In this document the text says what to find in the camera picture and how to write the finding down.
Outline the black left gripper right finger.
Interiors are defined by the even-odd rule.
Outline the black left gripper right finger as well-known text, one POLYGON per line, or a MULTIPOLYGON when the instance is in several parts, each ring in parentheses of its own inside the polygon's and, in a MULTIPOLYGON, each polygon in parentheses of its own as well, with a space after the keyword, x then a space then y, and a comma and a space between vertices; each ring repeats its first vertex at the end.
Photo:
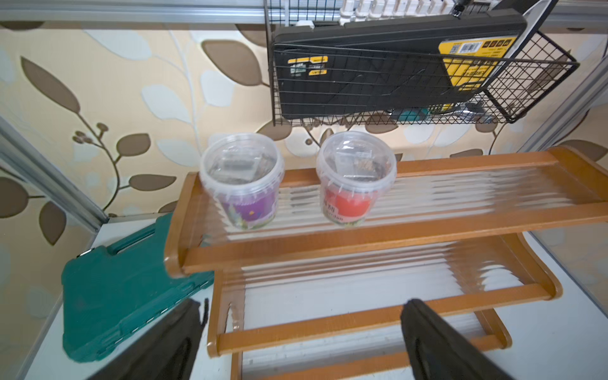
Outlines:
POLYGON ((509 379, 420 299, 403 305, 401 328, 415 379, 509 379))

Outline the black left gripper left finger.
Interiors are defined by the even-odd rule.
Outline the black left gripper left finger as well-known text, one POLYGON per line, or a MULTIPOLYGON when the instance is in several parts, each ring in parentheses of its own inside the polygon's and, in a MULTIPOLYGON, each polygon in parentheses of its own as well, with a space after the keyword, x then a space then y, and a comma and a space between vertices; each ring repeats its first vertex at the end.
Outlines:
POLYGON ((182 302, 90 378, 189 379, 208 314, 208 299, 182 302))

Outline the red label seed cup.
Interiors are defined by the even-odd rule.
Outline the red label seed cup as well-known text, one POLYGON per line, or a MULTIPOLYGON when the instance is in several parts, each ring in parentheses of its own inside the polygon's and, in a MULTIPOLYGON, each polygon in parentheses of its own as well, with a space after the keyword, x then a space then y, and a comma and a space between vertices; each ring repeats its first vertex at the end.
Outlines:
POLYGON ((363 223, 377 200, 393 187, 397 159, 375 136, 344 131, 321 144, 316 161, 321 210, 340 226, 363 223))

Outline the purple label seed cup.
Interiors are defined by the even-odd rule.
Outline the purple label seed cup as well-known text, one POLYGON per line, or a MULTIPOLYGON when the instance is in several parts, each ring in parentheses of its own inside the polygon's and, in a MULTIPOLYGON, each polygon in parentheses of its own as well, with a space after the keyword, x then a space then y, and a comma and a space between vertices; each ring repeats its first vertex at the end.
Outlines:
POLYGON ((257 133, 218 139, 202 155, 199 178, 240 230, 261 228, 276 215, 285 174, 283 155, 275 142, 257 133))

